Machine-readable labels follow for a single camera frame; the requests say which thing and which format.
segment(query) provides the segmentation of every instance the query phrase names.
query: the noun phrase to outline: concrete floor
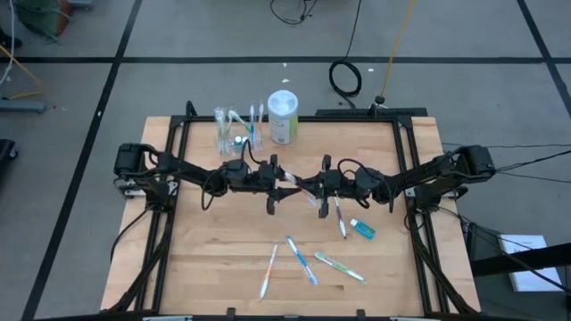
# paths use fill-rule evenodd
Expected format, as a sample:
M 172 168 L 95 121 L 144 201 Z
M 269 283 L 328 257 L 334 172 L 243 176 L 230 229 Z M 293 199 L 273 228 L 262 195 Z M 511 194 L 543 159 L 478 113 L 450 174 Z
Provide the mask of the concrete floor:
M 109 57 L 117 52 L 134 0 L 98 0 L 78 11 L 60 38 L 46 41 L 22 26 L 19 56 Z M 571 56 L 571 3 L 526 0 L 553 57 Z M 339 56 L 351 35 L 356 0 L 322 0 L 313 16 L 286 26 L 269 11 L 269 0 L 143 0 L 126 57 Z M 278 1 L 277 9 L 295 6 Z M 407 2 L 363 0 L 351 56 L 387 56 Z M 0 22 L 8 30 L 4 2 Z M 542 57 L 517 1 L 420 1 L 402 40 L 407 57 Z M 366 107 L 382 86 L 386 65 L 358 63 L 363 89 L 354 102 Z M 2 179 L 0 193 L 0 319 L 19 319 L 36 278 L 111 64 L 28 63 L 43 79 L 50 105 L 43 115 L 0 114 L 0 137 L 21 151 Z M 557 70 L 571 83 L 571 65 Z M 342 108 L 327 80 L 329 63 L 123 63 L 115 79 L 91 157 L 37 317 L 94 313 L 109 270 L 109 249 L 118 233 L 124 201 L 112 188 L 117 146 L 137 142 L 147 116 L 179 114 L 192 100 L 199 114 L 216 106 L 246 105 L 277 89 L 295 92 L 300 113 Z M 339 70 L 341 86 L 353 86 Z M 11 72 L 3 96 L 29 91 L 33 82 Z M 398 63 L 386 93 L 390 107 L 426 107 L 438 120 L 442 140 L 461 144 L 571 143 L 571 119 L 545 63 Z M 498 166 L 558 152 L 558 148 L 493 150 Z M 518 171 L 571 179 L 569 158 Z M 473 185 L 459 210 L 483 226 L 511 234 L 544 235 L 548 244 L 571 241 L 571 185 L 497 176 Z M 506 276 L 476 279 L 484 311 L 564 320 L 563 295 L 494 297 Z

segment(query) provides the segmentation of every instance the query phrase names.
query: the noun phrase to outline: green toothbrush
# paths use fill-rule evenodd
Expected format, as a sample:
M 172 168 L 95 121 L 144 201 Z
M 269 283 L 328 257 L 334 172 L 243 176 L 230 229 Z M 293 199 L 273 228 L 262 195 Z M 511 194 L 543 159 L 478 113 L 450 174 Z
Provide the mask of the green toothbrush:
M 336 260 L 329 258 L 327 255 L 325 255 L 321 252 L 315 252 L 315 257 L 318 258 L 320 261 L 327 263 L 332 268 L 336 268 L 339 271 L 356 278 L 361 283 L 363 283 L 363 284 L 366 283 L 365 278 L 363 276 L 360 276 L 357 273 L 351 271 L 349 268 L 347 268 L 343 264 L 337 262 Z

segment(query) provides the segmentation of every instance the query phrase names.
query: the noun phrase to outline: wooden table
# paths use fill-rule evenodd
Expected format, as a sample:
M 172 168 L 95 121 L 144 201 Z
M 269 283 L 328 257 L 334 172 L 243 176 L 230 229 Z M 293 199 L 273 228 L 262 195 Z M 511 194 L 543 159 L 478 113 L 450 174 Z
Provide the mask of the wooden table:
M 142 141 L 163 150 L 169 121 L 165 117 L 148 118 Z M 420 161 L 442 154 L 435 120 L 414 118 L 413 123 Z M 219 167 L 223 159 L 217 154 L 214 137 L 214 123 L 192 123 L 185 160 L 206 169 Z M 409 156 L 404 130 L 402 137 Z M 387 175 L 399 172 L 390 124 L 304 122 L 293 144 L 277 145 L 269 137 L 265 137 L 265 143 L 266 149 L 255 154 L 257 159 L 268 160 L 276 153 L 284 169 L 301 177 L 315 175 L 326 153 L 332 156 L 332 164 L 351 157 Z M 356 168 L 344 164 L 343 169 Z M 277 204 L 276 215 L 270 216 L 265 211 L 266 195 L 228 193 L 216 198 L 204 212 L 199 186 L 183 183 L 179 192 L 162 314 L 224 315 L 227 308 L 233 307 L 238 315 L 354 316 L 356 309 L 365 309 L 368 316 L 423 315 L 410 235 L 403 225 L 402 194 L 392 214 L 387 205 L 371 202 L 371 208 L 364 210 L 355 201 L 341 200 L 350 233 L 344 241 L 335 209 L 331 208 L 332 200 L 332 213 L 319 219 L 318 209 L 310 206 L 303 193 Z M 452 201 L 441 205 L 456 210 Z M 143 207 L 142 198 L 128 201 L 121 229 Z M 348 224 L 351 218 L 376 229 L 376 238 L 369 241 L 358 235 Z M 117 301 L 140 270 L 150 221 L 151 215 L 146 216 L 117 246 L 103 309 Z M 444 274 L 467 303 L 479 309 L 458 219 L 436 212 L 433 224 Z M 286 235 L 293 237 L 308 260 L 318 286 L 309 283 L 298 259 L 284 243 Z M 280 242 L 276 265 L 266 298 L 258 301 L 274 242 Z M 354 269 L 367 283 L 361 284 L 317 261 L 315 251 Z M 434 279 L 426 271 L 433 310 L 437 310 Z M 150 277 L 149 289 L 153 289 L 154 278 Z M 147 290 L 146 297 L 152 298 L 151 290 Z M 145 304 L 150 307 L 151 299 Z

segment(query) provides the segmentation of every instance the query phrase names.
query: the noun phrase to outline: plastic container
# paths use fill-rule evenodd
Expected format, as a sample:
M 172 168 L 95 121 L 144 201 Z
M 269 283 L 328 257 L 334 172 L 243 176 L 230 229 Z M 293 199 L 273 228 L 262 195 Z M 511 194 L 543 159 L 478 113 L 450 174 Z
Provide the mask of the plastic container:
M 297 96 L 278 90 L 268 98 L 269 130 L 278 144 L 290 144 L 297 137 Z
M 355 227 L 357 232 L 359 232 L 361 235 L 367 237 L 369 240 L 373 239 L 373 237 L 375 237 L 375 233 L 377 232 L 374 229 L 368 227 L 367 224 L 365 224 L 361 221 L 358 221 L 355 218 L 351 220 L 351 225 L 353 227 Z

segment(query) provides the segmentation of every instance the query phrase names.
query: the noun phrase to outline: black floor stripe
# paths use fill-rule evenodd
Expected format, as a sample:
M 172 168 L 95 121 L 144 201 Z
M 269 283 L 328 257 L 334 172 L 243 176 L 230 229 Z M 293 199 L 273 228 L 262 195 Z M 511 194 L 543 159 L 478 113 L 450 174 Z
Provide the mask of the black floor stripe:
M 46 288 L 46 283 L 50 275 L 50 272 L 52 270 L 52 266 L 54 265 L 55 256 L 57 254 L 58 248 L 63 238 L 63 232 L 65 231 L 65 227 L 70 218 L 71 208 L 78 194 L 78 189 L 79 185 L 81 184 L 81 179 L 86 170 L 87 161 L 89 160 L 89 155 L 91 154 L 91 150 L 93 149 L 93 144 L 95 142 L 95 136 L 97 135 L 97 130 L 99 129 L 99 125 L 101 124 L 101 119 L 105 113 L 105 107 L 107 106 L 107 102 L 109 101 L 109 96 L 111 95 L 111 92 L 113 90 L 113 84 L 115 83 L 115 79 L 117 78 L 117 73 L 119 71 L 121 58 L 123 57 L 123 55 L 125 54 L 125 50 L 127 49 L 127 43 L 131 36 L 131 31 L 133 30 L 133 26 L 135 25 L 135 20 L 137 19 L 137 15 L 141 7 L 141 2 L 142 0 L 136 0 L 133 3 L 133 7 L 131 8 L 131 14 L 128 17 L 127 26 L 123 31 L 119 47 L 117 48 L 117 53 L 115 54 L 113 65 L 111 66 L 111 70 L 109 71 L 109 76 L 107 76 L 107 80 L 103 87 L 103 92 L 101 93 L 101 97 L 99 98 L 99 103 L 97 104 L 97 108 L 95 109 L 93 119 L 91 120 L 91 125 L 89 126 L 89 130 L 87 131 L 87 137 L 85 143 L 83 144 L 83 149 L 81 150 L 81 154 L 79 155 L 78 164 L 76 165 L 75 171 L 73 172 L 73 177 L 71 178 L 70 187 L 68 188 L 68 191 L 65 194 L 65 199 L 63 200 L 63 205 L 62 209 L 60 210 L 60 215 L 58 216 L 57 221 L 55 223 L 54 231 L 52 232 L 50 242 L 47 245 L 46 254 L 42 259 L 42 264 L 40 265 L 40 268 L 37 272 L 36 280 L 34 282 L 34 285 L 32 286 L 32 290 L 28 297 L 28 302 L 26 303 L 26 307 L 22 313 L 21 320 L 24 321 L 32 320 L 36 315 L 37 307 L 39 306 L 39 302 L 42 299 L 42 294 L 44 292 L 44 289 Z
M 553 63 L 571 63 L 571 58 L 561 57 L 561 58 L 551 58 Z
M 21 63 L 114 63 L 115 57 L 15 57 Z M 0 57 L 0 63 L 8 63 L 9 57 Z
M 527 22 L 527 27 L 529 27 L 529 30 L 531 31 L 532 36 L 534 37 L 535 43 L 539 48 L 539 52 L 542 53 L 542 57 L 545 59 L 545 63 L 547 64 L 547 69 L 549 70 L 551 78 L 553 79 L 553 83 L 555 84 L 555 87 L 557 88 L 557 91 L 561 96 L 561 100 L 563 101 L 563 104 L 567 109 L 567 113 L 569 114 L 569 116 L 571 116 L 571 96 L 569 96 L 569 91 L 567 90 L 565 81 L 563 81 L 563 78 L 561 78 L 561 75 L 559 74 L 559 71 L 557 70 L 557 67 L 555 65 L 557 60 L 560 61 L 558 63 L 568 63 L 565 62 L 568 61 L 568 58 L 558 58 L 558 59 L 551 58 L 550 51 L 545 45 L 545 42 L 543 41 L 542 35 L 539 32 L 537 25 L 535 24 L 534 17 L 530 13 L 529 8 L 525 3 L 525 0 L 517 0 L 517 4 L 519 5 L 519 9 L 521 9 L 521 13 L 524 14 L 525 22 Z
M 125 57 L 124 63 L 331 63 L 343 57 Z M 348 62 L 354 63 L 388 63 L 389 57 L 349 57 Z M 442 64 L 528 64 L 542 63 L 541 57 L 395 57 L 394 63 L 442 63 Z
M 124 57 L 121 63 L 331 63 L 343 57 L 334 56 L 283 56 L 283 57 Z M 16 57 L 22 63 L 114 63 L 114 57 Z M 571 58 L 558 58 L 561 63 L 570 63 Z M 0 58 L 8 63 L 9 58 Z M 388 63 L 387 56 L 349 57 L 354 63 Z M 441 63 L 441 64 L 534 64 L 543 63 L 542 57 L 395 57 L 394 63 Z

